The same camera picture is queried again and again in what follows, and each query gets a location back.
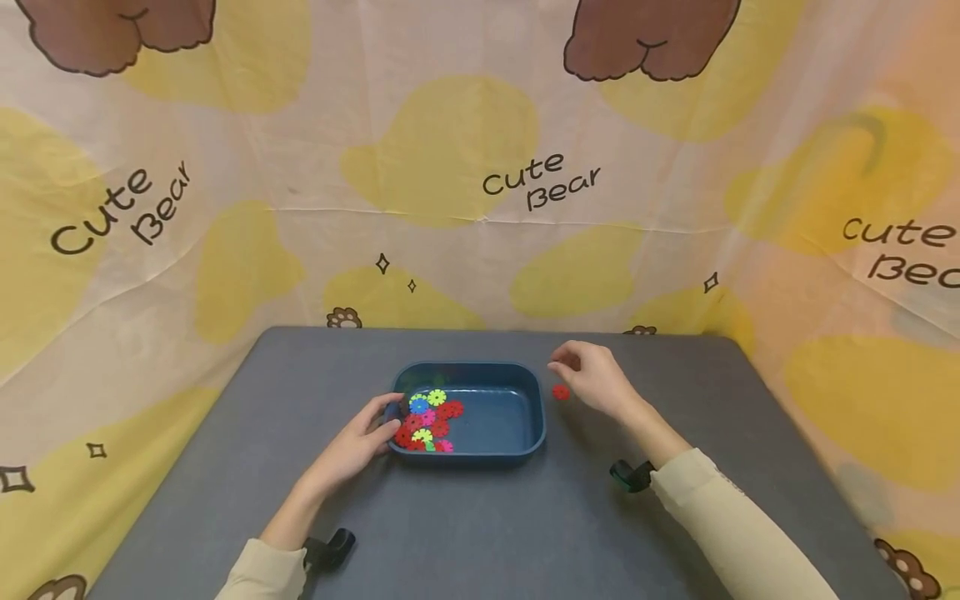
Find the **bear cartoon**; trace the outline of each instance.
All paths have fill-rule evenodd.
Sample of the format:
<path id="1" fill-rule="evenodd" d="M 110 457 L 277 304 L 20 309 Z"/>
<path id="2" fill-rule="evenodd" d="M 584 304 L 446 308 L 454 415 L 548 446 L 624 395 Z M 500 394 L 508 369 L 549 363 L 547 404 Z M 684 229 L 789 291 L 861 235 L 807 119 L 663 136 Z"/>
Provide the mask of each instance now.
<path id="1" fill-rule="evenodd" d="M 59 69 L 105 77 L 136 62 L 140 47 L 195 48 L 213 36 L 216 0 L 16 0 L 30 38 Z"/>
<path id="2" fill-rule="evenodd" d="M 637 69 L 657 82 L 696 77 L 739 8 L 740 0 L 580 0 L 564 68 L 587 82 Z"/>

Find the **right hand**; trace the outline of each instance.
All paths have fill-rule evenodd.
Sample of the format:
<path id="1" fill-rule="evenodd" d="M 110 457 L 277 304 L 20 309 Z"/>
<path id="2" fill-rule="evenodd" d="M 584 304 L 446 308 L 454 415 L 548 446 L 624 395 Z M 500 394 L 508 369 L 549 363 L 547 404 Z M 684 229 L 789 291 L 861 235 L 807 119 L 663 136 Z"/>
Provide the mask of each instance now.
<path id="1" fill-rule="evenodd" d="M 624 422 L 632 409 L 646 404 L 616 364 L 609 348 L 570 340 L 550 355 L 547 369 L 556 373 L 587 405 Z"/>

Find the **beige long-sleeve shirt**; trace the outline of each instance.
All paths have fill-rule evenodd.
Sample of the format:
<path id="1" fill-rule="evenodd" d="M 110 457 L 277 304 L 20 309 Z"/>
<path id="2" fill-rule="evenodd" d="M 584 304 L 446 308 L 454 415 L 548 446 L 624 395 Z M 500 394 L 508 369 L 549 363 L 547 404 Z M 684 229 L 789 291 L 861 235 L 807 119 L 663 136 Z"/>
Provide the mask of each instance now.
<path id="1" fill-rule="evenodd" d="M 652 474 L 667 512 L 697 542 L 735 600 L 838 600 L 800 548 L 699 449 Z M 217 600 L 296 600 L 306 550 L 250 540 Z"/>

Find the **wrinkled fabric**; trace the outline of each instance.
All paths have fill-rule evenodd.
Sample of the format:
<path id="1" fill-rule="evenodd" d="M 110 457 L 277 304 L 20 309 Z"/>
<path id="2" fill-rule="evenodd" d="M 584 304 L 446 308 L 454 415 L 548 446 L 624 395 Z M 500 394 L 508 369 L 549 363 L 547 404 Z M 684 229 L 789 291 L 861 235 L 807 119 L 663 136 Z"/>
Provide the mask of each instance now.
<path id="1" fill-rule="evenodd" d="M 0 1 L 0 598 L 82 598 L 275 324 L 731 337 L 960 597 L 958 22 Z"/>

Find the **blue plastic tray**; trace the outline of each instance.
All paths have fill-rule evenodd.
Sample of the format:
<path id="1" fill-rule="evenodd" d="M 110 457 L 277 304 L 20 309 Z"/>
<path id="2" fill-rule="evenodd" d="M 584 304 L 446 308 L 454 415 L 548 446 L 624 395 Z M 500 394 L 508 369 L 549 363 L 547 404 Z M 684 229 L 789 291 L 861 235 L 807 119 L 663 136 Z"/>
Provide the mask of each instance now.
<path id="1" fill-rule="evenodd" d="M 403 460 L 424 465 L 516 465 L 543 444 L 546 420 L 540 383 L 517 363 L 423 362 L 401 371 L 394 391 L 405 394 L 443 390 L 460 400 L 463 415 L 448 421 L 444 437 L 453 452 L 419 452 L 390 446 Z M 387 407 L 387 419 L 402 419 L 398 404 Z"/>

